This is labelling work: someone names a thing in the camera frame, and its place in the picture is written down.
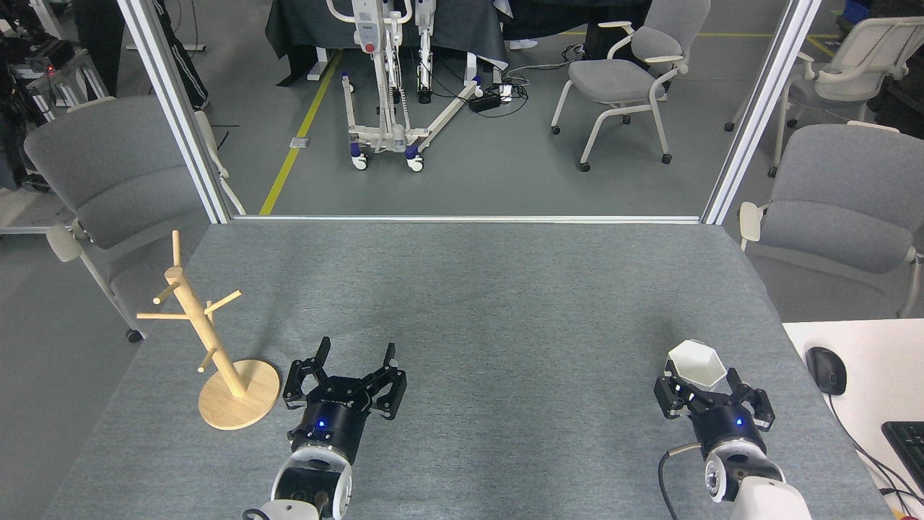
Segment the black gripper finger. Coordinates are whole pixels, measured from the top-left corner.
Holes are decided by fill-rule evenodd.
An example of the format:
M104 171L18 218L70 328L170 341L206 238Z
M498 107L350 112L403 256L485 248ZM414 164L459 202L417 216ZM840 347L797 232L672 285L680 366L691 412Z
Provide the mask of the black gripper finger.
M663 375L654 384L654 395L666 419L673 420L691 414L689 405L695 398L697 388L680 376L674 361L667 361Z
M290 366L286 384L283 388L283 401L288 410L297 410L302 404L297 402L305 398L305 392L302 389L303 382L307 376L312 375L316 383L326 391L331 391L330 378L326 374L323 366L326 363L332 347L331 338L322 338L319 348L304 360L294 360Z
M732 389L725 403L728 405L749 404L756 427L760 431L768 431L775 421L775 412L773 412L767 392L764 389L752 388L743 382L735 368L727 369L725 379Z
M388 343L382 368L368 375L365 383L370 408L386 420L396 418L407 386L406 372L398 367L395 356L396 343Z

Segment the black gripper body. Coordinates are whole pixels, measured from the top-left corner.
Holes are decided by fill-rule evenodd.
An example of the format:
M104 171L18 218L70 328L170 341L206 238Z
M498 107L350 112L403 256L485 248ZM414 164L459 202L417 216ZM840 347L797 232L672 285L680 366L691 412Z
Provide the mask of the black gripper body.
M355 464L370 408L372 398L366 393L313 389L307 395L301 423L288 432L291 451L305 445L333 448Z
M717 397L695 397L689 408L689 419L697 441L702 444L703 457L723 442L734 440L752 442L763 454L767 451L749 404L728 405Z

